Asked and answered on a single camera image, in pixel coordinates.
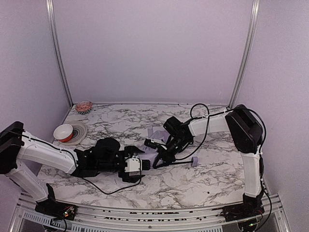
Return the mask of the right aluminium frame post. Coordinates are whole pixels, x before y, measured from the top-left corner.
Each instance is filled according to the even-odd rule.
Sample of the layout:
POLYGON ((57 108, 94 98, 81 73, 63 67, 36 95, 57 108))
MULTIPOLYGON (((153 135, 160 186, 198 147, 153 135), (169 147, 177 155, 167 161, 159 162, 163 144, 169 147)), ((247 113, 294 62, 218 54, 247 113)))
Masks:
POLYGON ((244 51, 242 54, 238 75, 233 87, 232 95, 228 104, 229 108, 233 108, 236 105, 237 97, 239 95, 241 84, 244 80, 245 71, 247 67, 247 63, 249 60, 250 52, 254 42, 254 36, 257 28, 257 21, 260 9, 260 0, 253 0, 252 9, 250 14, 249 26, 244 46, 244 51))

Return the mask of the aluminium frame post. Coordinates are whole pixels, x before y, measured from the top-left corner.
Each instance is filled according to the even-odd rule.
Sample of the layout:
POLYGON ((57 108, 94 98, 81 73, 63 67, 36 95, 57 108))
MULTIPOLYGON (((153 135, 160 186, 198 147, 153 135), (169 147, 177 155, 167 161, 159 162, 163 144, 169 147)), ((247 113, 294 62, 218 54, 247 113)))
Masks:
POLYGON ((64 88, 65 96, 68 102, 68 105, 70 107, 73 107, 73 99, 70 93, 69 84, 66 77, 65 67, 60 51, 60 43, 58 39, 58 33, 56 28, 56 17, 55 17, 55 11, 54 11, 54 2, 52 0, 46 0, 46 8, 47 8, 47 15, 48 15, 48 21, 50 26, 50 32, 56 57, 56 62, 61 78, 61 82, 64 88))
POLYGON ((260 9, 260 0, 253 0, 252 9, 250 14, 249 26, 244 46, 244 51, 242 54, 238 75, 233 87, 232 95, 228 104, 229 108, 233 108, 236 105, 237 97, 239 95, 241 84, 244 80, 245 71, 247 67, 247 63, 249 60, 250 52, 254 42, 254 36, 257 28, 257 21, 260 9))

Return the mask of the red patterned small bowl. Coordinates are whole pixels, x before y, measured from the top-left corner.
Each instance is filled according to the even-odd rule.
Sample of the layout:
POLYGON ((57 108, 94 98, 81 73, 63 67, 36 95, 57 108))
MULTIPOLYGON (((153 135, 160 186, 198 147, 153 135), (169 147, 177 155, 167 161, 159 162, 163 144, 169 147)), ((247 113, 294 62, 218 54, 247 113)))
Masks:
POLYGON ((92 102, 91 101, 81 101, 78 104, 76 104, 75 106, 75 110, 79 113, 79 114, 87 114, 91 111, 92 109, 92 102))

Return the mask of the left aluminium frame post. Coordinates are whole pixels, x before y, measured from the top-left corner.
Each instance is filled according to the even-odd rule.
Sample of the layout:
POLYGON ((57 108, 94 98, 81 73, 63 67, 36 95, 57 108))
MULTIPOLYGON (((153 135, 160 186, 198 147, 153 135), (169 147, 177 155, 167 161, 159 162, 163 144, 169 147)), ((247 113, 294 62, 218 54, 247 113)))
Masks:
POLYGON ((50 32, 56 57, 56 62, 61 78, 61 82, 64 88, 65 96, 68 102, 68 105, 70 107, 73 107, 73 99, 70 93, 69 84, 66 77, 65 67, 60 51, 60 43, 58 39, 58 33, 56 28, 56 17, 55 17, 55 11, 54 11, 54 2, 52 0, 46 0, 46 8, 47 8, 47 15, 48 15, 48 21, 50 26, 50 32))

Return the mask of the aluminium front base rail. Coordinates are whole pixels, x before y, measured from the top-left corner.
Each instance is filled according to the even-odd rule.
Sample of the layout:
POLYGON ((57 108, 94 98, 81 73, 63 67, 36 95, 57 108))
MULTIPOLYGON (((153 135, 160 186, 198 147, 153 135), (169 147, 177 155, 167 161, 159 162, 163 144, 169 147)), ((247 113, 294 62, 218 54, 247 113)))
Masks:
POLYGON ((216 205, 183 209, 121 209, 77 205, 74 220, 55 220, 35 211, 34 200, 25 192, 19 197, 11 232, 289 232, 290 227, 278 195, 262 199, 264 213, 226 221, 216 205))

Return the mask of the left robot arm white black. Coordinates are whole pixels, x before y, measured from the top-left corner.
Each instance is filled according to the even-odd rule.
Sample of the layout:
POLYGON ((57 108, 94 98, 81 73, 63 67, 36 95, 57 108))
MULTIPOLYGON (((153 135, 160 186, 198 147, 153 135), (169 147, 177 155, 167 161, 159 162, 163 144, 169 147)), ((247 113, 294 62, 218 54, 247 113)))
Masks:
POLYGON ((87 150, 64 149, 40 140, 24 130, 16 121, 0 133, 0 173, 29 193, 41 207, 59 205, 53 188, 42 183, 23 163, 30 160, 59 169, 78 178, 95 177, 101 172, 117 172, 127 183, 136 183, 150 169, 150 161, 139 157, 143 151, 136 146, 120 149, 111 137, 99 139, 87 150))

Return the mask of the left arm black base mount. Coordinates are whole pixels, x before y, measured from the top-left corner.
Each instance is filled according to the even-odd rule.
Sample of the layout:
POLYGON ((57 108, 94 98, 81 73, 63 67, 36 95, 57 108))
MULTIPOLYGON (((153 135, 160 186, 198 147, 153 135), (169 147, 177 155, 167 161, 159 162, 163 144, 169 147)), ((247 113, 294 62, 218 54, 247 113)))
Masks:
POLYGON ((47 199, 39 203, 36 202, 35 211, 53 217, 74 220, 77 206, 57 201, 53 188, 49 184, 46 185, 48 189, 47 199))

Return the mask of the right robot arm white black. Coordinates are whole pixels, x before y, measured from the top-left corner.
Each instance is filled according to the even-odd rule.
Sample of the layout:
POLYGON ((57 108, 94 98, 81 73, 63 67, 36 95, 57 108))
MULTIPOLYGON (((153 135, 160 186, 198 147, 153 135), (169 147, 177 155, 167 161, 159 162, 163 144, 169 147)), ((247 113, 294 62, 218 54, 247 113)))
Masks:
POLYGON ((207 136, 209 133, 230 132, 234 145, 244 165, 245 190, 244 205, 257 207, 264 194, 264 163, 262 147, 266 139, 266 127, 261 117, 245 105, 207 116, 190 117, 181 122, 170 117, 163 125, 171 140, 157 148, 158 155, 153 168, 168 166, 176 161, 176 154, 193 143, 195 137, 207 136))

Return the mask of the lavender folding umbrella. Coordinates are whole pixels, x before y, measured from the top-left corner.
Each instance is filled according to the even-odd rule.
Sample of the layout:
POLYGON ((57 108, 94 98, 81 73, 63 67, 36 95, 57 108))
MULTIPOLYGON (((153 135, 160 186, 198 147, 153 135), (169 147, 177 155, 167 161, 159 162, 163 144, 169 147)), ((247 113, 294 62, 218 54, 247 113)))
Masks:
POLYGON ((170 135, 165 130, 148 128, 148 138, 145 139, 141 150, 142 158, 150 161, 151 167, 158 169, 169 165, 191 164, 192 167, 198 166, 198 157, 192 157, 190 161, 180 161, 176 159, 176 154, 184 151, 193 140, 186 136, 186 132, 181 130, 175 136, 170 135))

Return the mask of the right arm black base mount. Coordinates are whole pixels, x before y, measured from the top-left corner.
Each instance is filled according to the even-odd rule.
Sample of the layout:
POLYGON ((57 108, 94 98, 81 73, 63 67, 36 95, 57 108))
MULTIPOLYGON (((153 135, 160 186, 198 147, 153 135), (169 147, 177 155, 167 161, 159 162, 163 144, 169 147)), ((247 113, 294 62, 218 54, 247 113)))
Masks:
POLYGON ((240 203, 223 207, 220 216, 229 222, 262 215, 264 212, 264 208, 260 205, 254 208, 250 204, 240 203))

